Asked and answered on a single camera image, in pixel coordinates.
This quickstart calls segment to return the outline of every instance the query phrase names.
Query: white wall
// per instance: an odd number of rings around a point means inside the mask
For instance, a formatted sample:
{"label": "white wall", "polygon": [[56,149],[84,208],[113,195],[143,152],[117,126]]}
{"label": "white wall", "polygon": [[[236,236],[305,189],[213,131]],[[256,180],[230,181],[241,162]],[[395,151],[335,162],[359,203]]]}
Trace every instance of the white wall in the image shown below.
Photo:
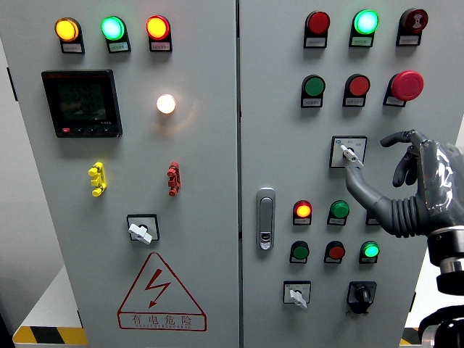
{"label": "white wall", "polygon": [[63,259],[1,41],[0,120],[0,313],[13,334]]}

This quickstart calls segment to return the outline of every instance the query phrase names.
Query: red indicator light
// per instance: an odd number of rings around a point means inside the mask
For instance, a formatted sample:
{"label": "red indicator light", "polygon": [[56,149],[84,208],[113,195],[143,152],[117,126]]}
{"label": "red indicator light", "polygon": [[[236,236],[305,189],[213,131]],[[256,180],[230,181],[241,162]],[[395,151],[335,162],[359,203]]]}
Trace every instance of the red indicator light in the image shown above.
{"label": "red indicator light", "polygon": [[370,82],[365,76],[357,76],[349,83],[349,92],[354,96],[363,96],[369,88]]}
{"label": "red indicator light", "polygon": [[423,78],[419,72],[406,70],[396,75],[391,82],[391,94],[401,101],[416,99],[423,90]]}
{"label": "red indicator light", "polygon": [[308,201],[299,201],[294,205],[294,213],[301,219],[311,215],[312,207]]}
{"label": "red indicator light", "polygon": [[328,256],[331,259],[340,260],[343,258],[343,256],[345,256],[345,249],[341,246],[335,246],[334,248],[330,249]]}
{"label": "red indicator light", "polygon": [[331,19],[325,12],[314,12],[307,21],[307,27],[318,35],[325,33],[330,24]]}
{"label": "red indicator light", "polygon": [[428,23],[428,14],[423,9],[409,9],[399,20],[401,26],[409,34],[420,34]]}
{"label": "red indicator light", "polygon": [[169,22],[163,16],[151,16],[146,21],[146,32],[148,33],[149,37],[154,40],[162,40],[169,35],[170,26]]}

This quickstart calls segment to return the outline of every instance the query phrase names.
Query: red push button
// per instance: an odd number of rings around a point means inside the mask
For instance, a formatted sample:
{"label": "red push button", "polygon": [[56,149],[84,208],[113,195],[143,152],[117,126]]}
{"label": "red push button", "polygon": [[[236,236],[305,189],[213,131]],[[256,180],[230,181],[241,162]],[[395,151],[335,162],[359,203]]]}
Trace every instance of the red push button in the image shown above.
{"label": "red push button", "polygon": [[428,14],[423,9],[409,9],[402,14],[399,23],[406,33],[418,35],[427,26]]}
{"label": "red push button", "polygon": [[413,70],[400,72],[391,82],[391,94],[396,99],[404,102],[416,99],[422,90],[422,75]]}
{"label": "red push button", "polygon": [[307,21],[307,27],[318,35],[325,33],[330,24],[331,19],[325,12],[314,12]]}
{"label": "red push button", "polygon": [[335,246],[334,248],[330,249],[328,252],[328,256],[334,260],[340,260],[345,256],[345,249],[341,246]]}
{"label": "red push button", "polygon": [[363,96],[369,91],[370,82],[365,76],[357,76],[349,83],[349,92],[354,96]]}

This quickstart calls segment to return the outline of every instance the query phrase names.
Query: switch knob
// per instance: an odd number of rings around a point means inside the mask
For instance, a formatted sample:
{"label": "switch knob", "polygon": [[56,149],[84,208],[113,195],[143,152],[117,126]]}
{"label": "switch knob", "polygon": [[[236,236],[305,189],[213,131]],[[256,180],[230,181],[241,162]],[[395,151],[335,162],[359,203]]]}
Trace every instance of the switch knob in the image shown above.
{"label": "switch knob", "polygon": [[294,304],[303,310],[307,310],[306,301],[303,299],[302,293],[299,291],[290,290],[290,298]]}

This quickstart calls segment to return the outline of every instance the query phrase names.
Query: robotic arm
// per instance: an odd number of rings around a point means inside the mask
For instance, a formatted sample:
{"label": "robotic arm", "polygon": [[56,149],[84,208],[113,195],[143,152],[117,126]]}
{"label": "robotic arm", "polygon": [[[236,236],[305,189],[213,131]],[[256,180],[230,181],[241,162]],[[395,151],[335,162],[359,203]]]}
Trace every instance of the robotic arm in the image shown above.
{"label": "robotic arm", "polygon": [[347,167],[351,195],[396,237],[424,235],[430,261],[440,267],[436,279],[444,294],[464,296],[464,157],[456,146],[429,140],[416,130],[381,140],[383,147],[411,143],[394,172],[393,185],[412,185],[408,199],[389,199],[369,186],[357,167]]}

